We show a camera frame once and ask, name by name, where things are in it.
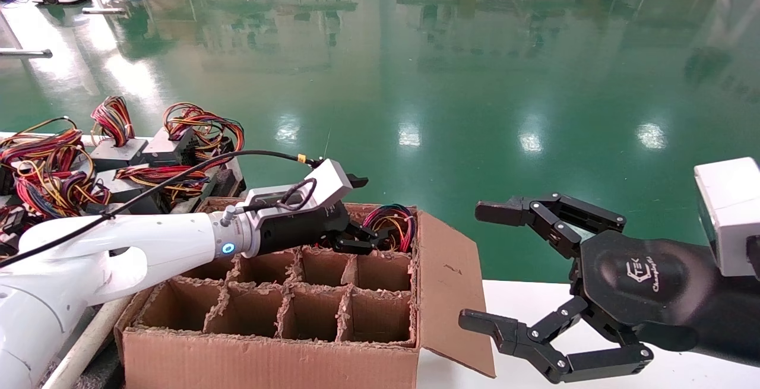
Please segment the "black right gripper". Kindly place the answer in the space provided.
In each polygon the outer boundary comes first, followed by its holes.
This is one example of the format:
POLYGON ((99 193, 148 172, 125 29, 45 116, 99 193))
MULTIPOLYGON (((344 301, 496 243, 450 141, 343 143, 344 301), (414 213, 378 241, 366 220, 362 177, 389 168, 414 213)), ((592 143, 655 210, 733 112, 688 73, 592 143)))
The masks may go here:
POLYGON ((623 235, 623 215, 558 192, 480 201, 474 215, 530 227, 565 259, 577 258, 575 297, 534 326, 472 309, 458 318, 463 330, 491 337, 499 353, 529 362, 552 384, 638 374, 654 359, 642 343, 673 352, 724 351, 715 306, 721 274, 706 246, 623 235), (573 227, 595 236, 582 242, 573 227), (581 319, 618 347, 567 356, 555 349, 553 341, 581 319))

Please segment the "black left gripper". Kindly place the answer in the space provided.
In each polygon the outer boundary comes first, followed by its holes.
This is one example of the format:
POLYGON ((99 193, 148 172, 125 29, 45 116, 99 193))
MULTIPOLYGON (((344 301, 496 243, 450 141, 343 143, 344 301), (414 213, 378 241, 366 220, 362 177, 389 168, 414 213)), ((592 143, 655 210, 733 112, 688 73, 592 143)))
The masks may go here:
POLYGON ((314 245, 320 240, 323 248, 337 253, 369 255, 381 237, 371 227, 351 222, 344 203, 339 201, 332 207, 267 219, 260 227, 258 255, 314 245))

